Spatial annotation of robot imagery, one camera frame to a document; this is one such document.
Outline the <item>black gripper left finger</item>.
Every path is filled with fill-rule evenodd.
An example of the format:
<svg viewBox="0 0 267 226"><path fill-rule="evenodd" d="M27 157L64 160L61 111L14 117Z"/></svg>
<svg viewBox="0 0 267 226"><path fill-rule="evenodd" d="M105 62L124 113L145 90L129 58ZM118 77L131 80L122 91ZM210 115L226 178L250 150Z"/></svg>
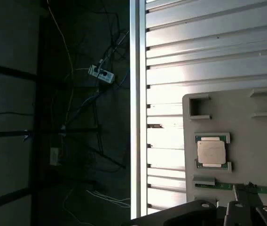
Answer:
<svg viewBox="0 0 267 226"><path fill-rule="evenodd" d="M226 208L209 201L194 200L166 210L135 218L125 226L251 226L254 186L234 185L235 201Z"/></svg>

